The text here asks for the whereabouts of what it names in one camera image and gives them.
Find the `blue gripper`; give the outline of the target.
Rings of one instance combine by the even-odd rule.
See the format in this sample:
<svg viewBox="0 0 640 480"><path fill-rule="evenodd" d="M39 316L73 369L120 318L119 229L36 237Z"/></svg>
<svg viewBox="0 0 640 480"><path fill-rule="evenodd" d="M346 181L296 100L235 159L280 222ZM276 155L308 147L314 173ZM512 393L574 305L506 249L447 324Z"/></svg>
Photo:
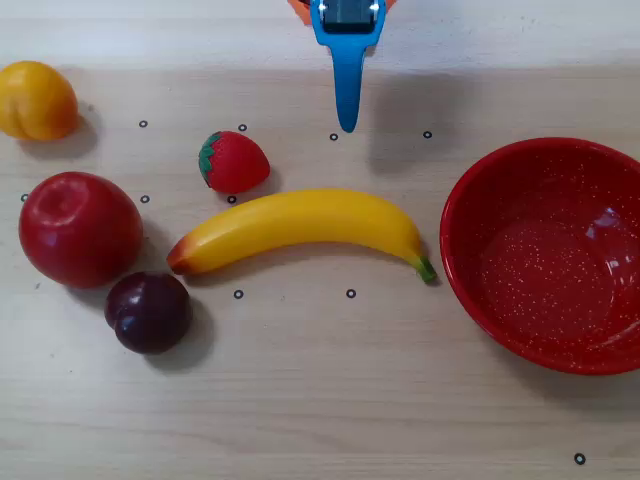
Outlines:
<svg viewBox="0 0 640 480"><path fill-rule="evenodd" d="M331 52L339 124L343 131L352 133L359 116L365 49L380 38L387 2L313 0L309 6L316 40Z"/></svg>

